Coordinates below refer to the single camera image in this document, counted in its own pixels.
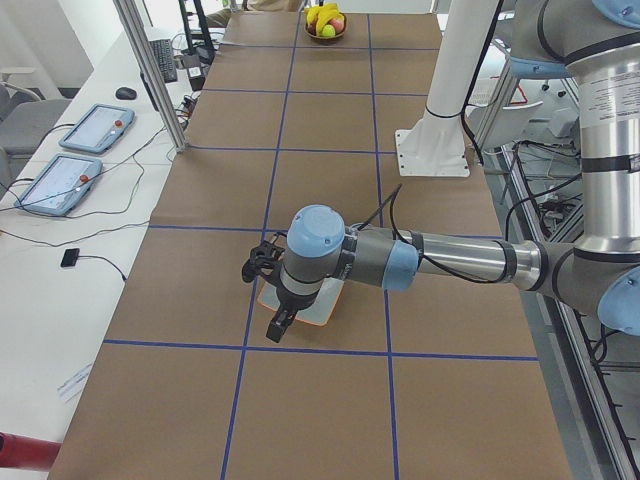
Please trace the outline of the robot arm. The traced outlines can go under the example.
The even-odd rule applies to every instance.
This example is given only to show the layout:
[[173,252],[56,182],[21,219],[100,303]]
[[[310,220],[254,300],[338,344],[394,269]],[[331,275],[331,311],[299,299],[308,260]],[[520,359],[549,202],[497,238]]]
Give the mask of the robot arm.
[[267,335],[279,341],[331,278],[408,288],[417,273],[511,283],[607,327],[639,331],[639,5],[520,1],[511,60],[523,78],[572,76],[579,86],[582,236],[574,243],[472,240],[346,226],[325,205],[299,210],[286,243],[254,247],[242,278],[274,286]]

